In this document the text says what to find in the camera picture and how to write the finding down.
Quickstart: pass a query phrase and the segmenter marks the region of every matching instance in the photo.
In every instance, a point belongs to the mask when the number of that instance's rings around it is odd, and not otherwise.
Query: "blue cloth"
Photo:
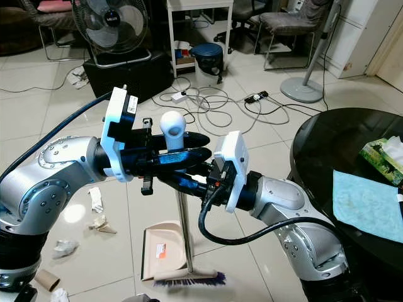
[[[396,187],[333,171],[333,213],[361,231],[403,243]]]

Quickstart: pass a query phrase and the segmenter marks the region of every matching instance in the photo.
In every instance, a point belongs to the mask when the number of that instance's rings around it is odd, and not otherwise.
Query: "cardboard tube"
[[[42,285],[48,291],[53,291],[56,285],[59,284],[60,278],[53,275],[51,272],[41,269],[34,278],[37,283]]]

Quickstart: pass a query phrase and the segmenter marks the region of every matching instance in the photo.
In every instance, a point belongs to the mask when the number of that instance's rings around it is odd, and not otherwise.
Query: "power strip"
[[[175,104],[178,104],[186,99],[186,92],[185,91],[177,92],[171,96],[171,99]]]

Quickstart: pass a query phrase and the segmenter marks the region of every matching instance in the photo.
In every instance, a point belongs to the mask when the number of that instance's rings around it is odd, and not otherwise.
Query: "tissue box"
[[[393,185],[399,186],[403,183],[403,168],[383,151],[382,145],[386,142],[386,138],[381,138],[367,143],[360,154]]]

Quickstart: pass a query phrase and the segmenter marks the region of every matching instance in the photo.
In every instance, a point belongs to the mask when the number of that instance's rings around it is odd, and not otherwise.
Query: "dustpan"
[[[186,264],[181,225],[169,220],[144,230],[141,280],[152,279],[157,272],[175,271]]]

